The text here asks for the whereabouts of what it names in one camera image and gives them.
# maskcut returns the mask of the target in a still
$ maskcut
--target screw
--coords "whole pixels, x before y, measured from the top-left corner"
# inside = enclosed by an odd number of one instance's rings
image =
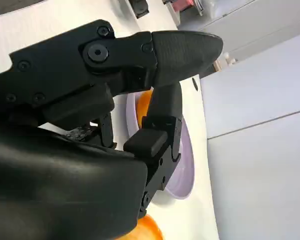
[[[28,71],[31,67],[31,64],[28,61],[20,61],[18,63],[18,69],[22,72]]]
[[[152,44],[151,43],[150,44],[149,43],[143,44],[142,45],[142,51],[147,53],[147,54],[151,53],[153,51]]]
[[[149,194],[146,191],[143,195],[143,199],[142,199],[142,206],[146,206],[149,203]]]
[[[98,28],[98,34],[102,37],[108,36],[109,33],[110,33],[109,29],[105,26],[100,26]]]
[[[44,100],[45,100],[45,95],[44,95],[44,94],[38,93],[38,94],[35,94],[35,95],[33,96],[33,101],[34,101],[36,104],[40,104],[40,103],[42,103]]]
[[[8,93],[7,95],[6,95],[6,97],[5,97],[5,100],[9,103],[13,103],[13,102],[15,102],[16,101],[16,96],[14,95],[14,94],[12,94],[12,93]]]
[[[106,49],[105,46],[103,46],[101,44],[94,44],[89,48],[88,56],[95,63],[97,63],[97,62],[101,63],[101,62],[104,62],[108,58],[109,51],[108,51],[108,49]]]

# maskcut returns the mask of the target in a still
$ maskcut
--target white tabletop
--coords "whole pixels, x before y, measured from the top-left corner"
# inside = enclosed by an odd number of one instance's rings
[[[7,70],[10,52],[68,31],[97,19],[109,21],[117,37],[137,31],[175,30],[176,26],[161,0],[148,0],[150,13],[136,19],[128,0],[47,0],[22,10],[0,16],[0,72]],[[148,213],[158,223],[165,239],[218,240],[214,216],[207,140],[201,89],[192,80],[181,82],[183,115],[190,134],[195,161],[195,182],[191,195],[175,200],[158,192]],[[115,98],[112,112],[114,140],[118,149],[128,139],[126,96]]]

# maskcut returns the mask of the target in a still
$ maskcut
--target orange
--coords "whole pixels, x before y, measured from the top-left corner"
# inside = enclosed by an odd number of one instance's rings
[[[139,128],[142,127],[142,118],[146,116],[149,108],[149,104],[151,101],[153,90],[148,90],[142,93],[140,98],[137,100],[136,103],[136,117],[138,120]]]
[[[146,215],[138,220],[135,229],[118,240],[163,240],[163,235],[153,218]]]

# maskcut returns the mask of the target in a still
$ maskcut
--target white cabinet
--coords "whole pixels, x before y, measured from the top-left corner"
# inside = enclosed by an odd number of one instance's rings
[[[220,240],[300,240],[300,36],[201,88]]]

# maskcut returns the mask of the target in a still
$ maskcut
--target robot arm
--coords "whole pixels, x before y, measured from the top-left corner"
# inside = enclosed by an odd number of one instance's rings
[[[222,47],[201,32],[117,39],[97,20],[12,53],[0,73],[0,240],[131,231],[180,159],[179,81],[209,67]],[[151,87],[143,128],[115,150],[113,97]],[[71,132],[37,128],[46,122]]]

